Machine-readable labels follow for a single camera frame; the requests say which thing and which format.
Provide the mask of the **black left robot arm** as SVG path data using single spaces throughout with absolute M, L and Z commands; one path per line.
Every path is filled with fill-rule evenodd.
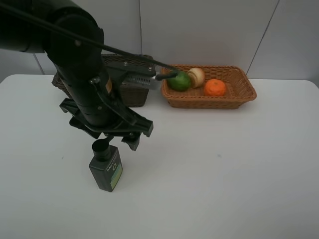
M 95 19 L 70 0 L 3 0 L 0 3 L 2 49 L 46 53 L 70 98 L 60 108 L 70 124 L 105 144 L 121 137 L 136 150 L 152 121 L 129 109 L 120 86 L 133 76 L 155 75 L 153 61 L 128 54 L 127 61 L 106 62 L 104 32 Z

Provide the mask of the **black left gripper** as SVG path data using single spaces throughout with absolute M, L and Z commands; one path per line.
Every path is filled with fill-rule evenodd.
M 141 133 L 150 136 L 153 122 L 125 106 L 119 86 L 126 72 L 102 67 L 97 72 L 60 71 L 62 82 L 71 99 L 65 99 L 60 108 L 70 113 L 93 137 L 105 133 L 102 144 L 108 145 L 114 135 L 122 136 L 132 151 L 136 151 Z

